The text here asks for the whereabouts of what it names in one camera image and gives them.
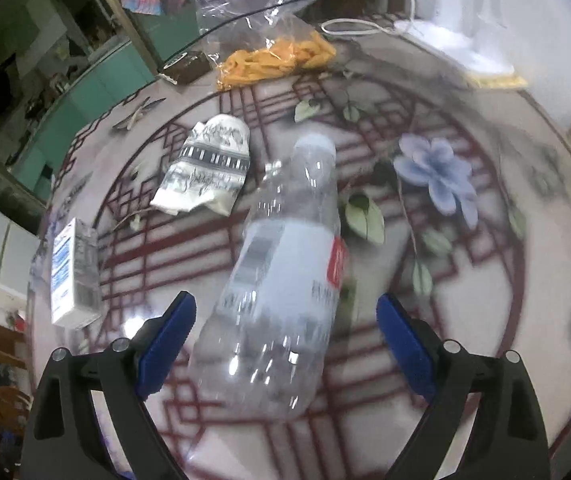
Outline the clear zip plastic bag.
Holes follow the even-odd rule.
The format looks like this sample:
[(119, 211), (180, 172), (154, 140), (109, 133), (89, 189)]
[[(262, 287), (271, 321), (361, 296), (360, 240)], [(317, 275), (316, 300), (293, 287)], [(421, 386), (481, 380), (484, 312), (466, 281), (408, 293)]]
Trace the clear zip plastic bag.
[(199, 40), (205, 55), (220, 64), (237, 50), (271, 46), (303, 27), (296, 14), (315, 0), (194, 0)]

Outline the bag of yellow chips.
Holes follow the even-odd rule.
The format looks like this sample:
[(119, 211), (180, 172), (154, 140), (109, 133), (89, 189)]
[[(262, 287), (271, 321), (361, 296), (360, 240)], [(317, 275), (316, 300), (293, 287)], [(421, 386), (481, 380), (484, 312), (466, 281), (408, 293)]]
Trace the bag of yellow chips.
[(313, 30), (308, 39), (281, 37), (268, 46), (232, 52), (217, 66), (217, 89), (230, 90), (264, 80), (287, 77), (302, 70), (321, 70), (336, 57), (336, 48)]

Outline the small dark brown box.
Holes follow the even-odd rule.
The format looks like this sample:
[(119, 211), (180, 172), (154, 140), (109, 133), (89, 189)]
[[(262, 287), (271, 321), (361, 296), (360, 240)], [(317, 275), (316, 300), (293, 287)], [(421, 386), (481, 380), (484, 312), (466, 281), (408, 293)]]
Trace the small dark brown box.
[(186, 51), (169, 60), (158, 76), (174, 86), (192, 84), (211, 70), (211, 62), (201, 51)]

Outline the teal kitchen cabinets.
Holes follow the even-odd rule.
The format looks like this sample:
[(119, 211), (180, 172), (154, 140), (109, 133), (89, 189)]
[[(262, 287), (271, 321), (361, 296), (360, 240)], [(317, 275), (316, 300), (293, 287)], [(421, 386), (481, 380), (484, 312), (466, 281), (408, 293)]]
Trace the teal kitchen cabinets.
[(62, 167), (76, 133), (152, 80), (130, 42), (103, 56), (54, 101), (12, 174), (40, 200), (48, 200), (50, 180)]

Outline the crumpled black white paper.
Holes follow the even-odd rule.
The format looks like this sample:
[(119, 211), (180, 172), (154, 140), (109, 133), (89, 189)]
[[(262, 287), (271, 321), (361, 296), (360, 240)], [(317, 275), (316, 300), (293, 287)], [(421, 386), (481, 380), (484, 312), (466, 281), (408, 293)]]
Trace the crumpled black white paper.
[(205, 207), (228, 217), (250, 165), (248, 125), (231, 115), (215, 115), (190, 130), (150, 206), (173, 216)]

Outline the clear plastic water bottle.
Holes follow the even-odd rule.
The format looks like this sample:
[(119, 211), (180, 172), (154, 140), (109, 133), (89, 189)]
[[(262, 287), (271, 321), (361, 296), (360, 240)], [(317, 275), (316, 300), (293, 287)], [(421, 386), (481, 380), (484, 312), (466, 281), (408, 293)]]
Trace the clear plastic water bottle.
[(199, 389), (240, 417), (301, 415), (321, 381), (345, 261), (336, 147), (310, 133), (256, 190), (238, 260), (191, 351)]

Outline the small blue white box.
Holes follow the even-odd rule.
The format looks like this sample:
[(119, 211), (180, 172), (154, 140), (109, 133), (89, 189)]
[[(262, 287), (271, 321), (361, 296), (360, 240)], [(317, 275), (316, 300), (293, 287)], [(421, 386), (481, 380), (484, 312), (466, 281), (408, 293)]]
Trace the small blue white box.
[(51, 323), (81, 330), (101, 316), (97, 233), (73, 218), (54, 238)]

